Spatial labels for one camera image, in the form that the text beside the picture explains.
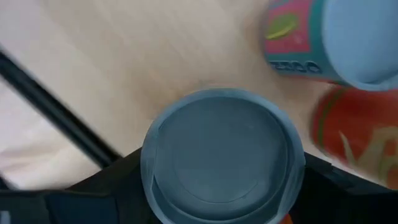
light blue cup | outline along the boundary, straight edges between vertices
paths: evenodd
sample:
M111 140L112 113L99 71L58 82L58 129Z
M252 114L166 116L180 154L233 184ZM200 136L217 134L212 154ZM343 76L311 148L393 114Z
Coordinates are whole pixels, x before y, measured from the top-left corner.
M398 88L397 0L276 0L264 22L266 59L281 74Z
M182 98L152 123L141 152L147 201L164 224L278 223L304 166L287 115L236 89Z

light wood surface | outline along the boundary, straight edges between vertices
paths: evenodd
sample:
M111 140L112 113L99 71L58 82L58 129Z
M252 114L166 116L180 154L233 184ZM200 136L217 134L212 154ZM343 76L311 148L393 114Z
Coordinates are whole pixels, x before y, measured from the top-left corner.
M238 87L288 112L305 150L323 157L308 138L308 119L328 85L282 78L268 67L259 44L267 4L0 0L0 44L123 155L142 145L152 120L175 100L205 88ZM0 148L0 170L19 187L72 184L98 170L10 90L1 90L0 117L12 121L1 128L1 139L10 143ZM19 123L15 133L6 131ZM25 157L19 165L18 155Z

black rod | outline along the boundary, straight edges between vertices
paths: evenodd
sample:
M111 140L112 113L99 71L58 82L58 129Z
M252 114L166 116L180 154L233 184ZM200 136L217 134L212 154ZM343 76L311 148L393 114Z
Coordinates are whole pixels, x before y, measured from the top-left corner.
M1 49L0 75L101 168L122 158Z

red cup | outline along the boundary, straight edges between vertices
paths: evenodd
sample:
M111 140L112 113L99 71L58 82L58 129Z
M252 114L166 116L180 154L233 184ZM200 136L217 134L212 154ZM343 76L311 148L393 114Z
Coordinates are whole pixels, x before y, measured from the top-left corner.
M285 218L279 224L293 224L292 218L289 214L285 216Z
M326 155L398 189L398 91L336 86L313 113L311 137Z

